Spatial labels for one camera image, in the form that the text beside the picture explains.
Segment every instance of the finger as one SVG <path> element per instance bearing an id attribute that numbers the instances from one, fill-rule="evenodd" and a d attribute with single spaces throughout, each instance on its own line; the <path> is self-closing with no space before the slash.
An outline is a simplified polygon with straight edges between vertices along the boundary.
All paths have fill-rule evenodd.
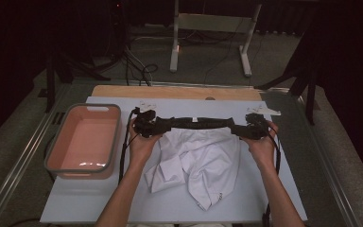
<path id="1" fill-rule="evenodd" d="M 132 120 L 130 121 L 130 125 L 129 125 L 129 133 L 131 135 L 131 137 L 134 137 L 137 133 L 134 131 L 134 121 L 135 118 L 132 118 Z"/>
<path id="2" fill-rule="evenodd" d="M 152 135 L 149 139 L 157 142 L 162 136 L 163 134 Z"/>
<path id="3" fill-rule="evenodd" d="M 275 123 L 273 123 L 271 121 L 268 121 L 268 125 L 270 127 L 269 134 L 272 136 L 272 138 L 274 138 L 276 133 L 279 130 L 279 127 L 277 125 L 275 125 Z"/>
<path id="4" fill-rule="evenodd" d="M 240 137 L 244 142 L 246 142 L 249 146 L 254 142 L 253 140 L 250 140 L 249 138 L 246 137 Z"/>

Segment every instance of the wooden board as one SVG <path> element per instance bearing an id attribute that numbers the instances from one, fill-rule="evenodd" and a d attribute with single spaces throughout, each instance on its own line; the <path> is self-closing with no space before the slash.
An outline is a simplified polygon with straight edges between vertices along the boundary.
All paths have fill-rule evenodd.
<path id="1" fill-rule="evenodd" d="M 146 87 L 97 85 L 92 96 L 146 97 L 173 99 L 207 99 L 261 101 L 258 90 L 252 88 L 213 88 L 213 87 Z"/>

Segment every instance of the metal frame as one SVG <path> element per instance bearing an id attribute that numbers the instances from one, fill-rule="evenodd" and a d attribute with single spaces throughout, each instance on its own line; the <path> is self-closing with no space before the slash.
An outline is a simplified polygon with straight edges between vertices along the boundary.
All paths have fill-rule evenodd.
<path id="1" fill-rule="evenodd" d="M 328 154 L 326 152 L 326 149 L 324 146 L 318 142 L 317 135 L 315 134 L 313 128 L 309 125 L 306 113 L 305 113 L 305 103 L 303 99 L 300 97 L 296 101 L 296 105 L 298 106 L 297 109 L 299 109 L 300 116 L 302 118 L 302 121 L 305 122 L 305 126 L 307 127 L 308 132 L 311 134 L 312 143 L 314 145 L 314 148 L 318 151 L 317 155 L 319 157 L 321 168 L 323 170 L 323 173 L 325 174 L 326 180 L 328 181 L 332 193 L 335 196 L 335 199 L 337 201 L 338 208 L 341 211 L 341 215 L 343 216 L 347 226 L 358 226 L 361 227 L 362 224 L 358 217 L 355 215 L 352 206 L 350 205 L 350 202 L 346 196 L 346 193 L 344 192 L 340 180 L 338 179 L 338 176 L 335 172 L 335 169 L 333 167 L 332 162 L 330 161 Z"/>
<path id="2" fill-rule="evenodd" d="M 230 16 L 214 16 L 205 14 L 189 14 L 179 13 L 179 0 L 175 0 L 175 16 L 173 28 L 173 47 L 170 57 L 170 72 L 178 71 L 179 56 L 179 29 L 194 30 L 213 30 L 225 32 L 246 32 L 247 39 L 244 45 L 239 46 L 241 63 L 243 65 L 244 76 L 251 77 L 252 71 L 250 67 L 247 51 L 251 42 L 252 34 L 255 29 L 257 18 L 261 10 L 261 4 L 255 6 L 252 17 L 230 17 Z"/>
<path id="3" fill-rule="evenodd" d="M 70 84 L 62 84 L 60 87 L 56 99 L 61 100 L 61 98 L 66 94 Z M 34 156 L 35 151 L 39 147 L 43 137 L 46 133 L 46 130 L 49 127 L 49 122 L 54 116 L 54 112 L 58 107 L 59 102 L 57 102 L 51 112 L 46 113 L 43 116 L 40 124 L 37 127 L 37 130 L 34 131 L 33 135 L 31 136 L 30 140 L 28 141 L 24 151 L 20 155 L 19 159 L 16 161 L 13 168 L 10 170 L 7 178 L 4 180 L 0 187 L 0 215 L 2 214 L 3 210 L 5 209 L 10 196 L 13 194 L 14 190 L 16 189 L 17 184 L 22 179 L 28 164 L 30 163 L 32 157 Z"/>

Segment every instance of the forearm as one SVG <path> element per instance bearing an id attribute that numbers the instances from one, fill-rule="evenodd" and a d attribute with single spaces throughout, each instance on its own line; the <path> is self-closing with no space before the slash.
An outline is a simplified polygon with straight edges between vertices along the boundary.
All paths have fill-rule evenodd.
<path id="1" fill-rule="evenodd" d="M 128 223 L 131 202 L 140 182 L 143 166 L 130 165 L 113 192 L 95 226 L 124 227 Z"/>
<path id="2" fill-rule="evenodd" d="M 273 226 L 304 226 L 276 170 L 263 168 L 261 176 L 267 191 Z"/>

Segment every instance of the metal rail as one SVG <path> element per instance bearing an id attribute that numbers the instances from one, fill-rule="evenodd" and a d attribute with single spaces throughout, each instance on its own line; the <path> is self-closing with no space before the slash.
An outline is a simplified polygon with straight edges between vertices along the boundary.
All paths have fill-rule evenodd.
<path id="1" fill-rule="evenodd" d="M 331 187 L 332 193 L 335 196 L 341 215 L 343 216 L 347 226 L 361 227 L 362 224 L 358 219 L 358 217 L 355 215 L 352 206 L 350 205 L 346 193 L 344 192 L 340 180 L 338 179 L 338 176 L 335 172 L 333 164 L 331 160 L 328 158 L 328 154 L 325 147 L 320 142 L 318 142 L 319 140 L 317 139 L 317 135 L 315 134 L 314 129 L 308 123 L 308 120 L 304 112 L 305 104 L 303 99 L 301 97 L 298 97 L 295 103 L 300 113 L 300 117 L 304 122 L 303 124 L 310 133 L 310 138 L 312 139 L 312 143 L 317 151 L 317 155 L 320 160 L 320 166 L 325 174 L 326 180 L 328 181 Z"/>
<path id="2" fill-rule="evenodd" d="M 70 85 L 68 84 L 62 84 L 62 86 L 57 92 L 57 100 L 61 100 L 61 98 L 68 91 L 69 86 Z M 22 176 L 24 175 L 26 168 L 28 167 L 28 164 L 30 163 L 32 157 L 34 156 L 35 151 L 37 150 L 38 146 L 43 140 L 43 136 L 45 135 L 46 130 L 48 129 L 49 122 L 53 118 L 54 112 L 57 109 L 58 104 L 59 103 L 57 102 L 53 106 L 51 112 L 46 113 L 43 116 L 43 119 L 38 125 L 37 130 L 34 131 L 24 151 L 16 161 L 13 168 L 10 170 L 7 178 L 2 183 L 0 187 L 0 215 L 5 209 L 13 191 L 16 189 L 17 184 L 22 179 Z"/>

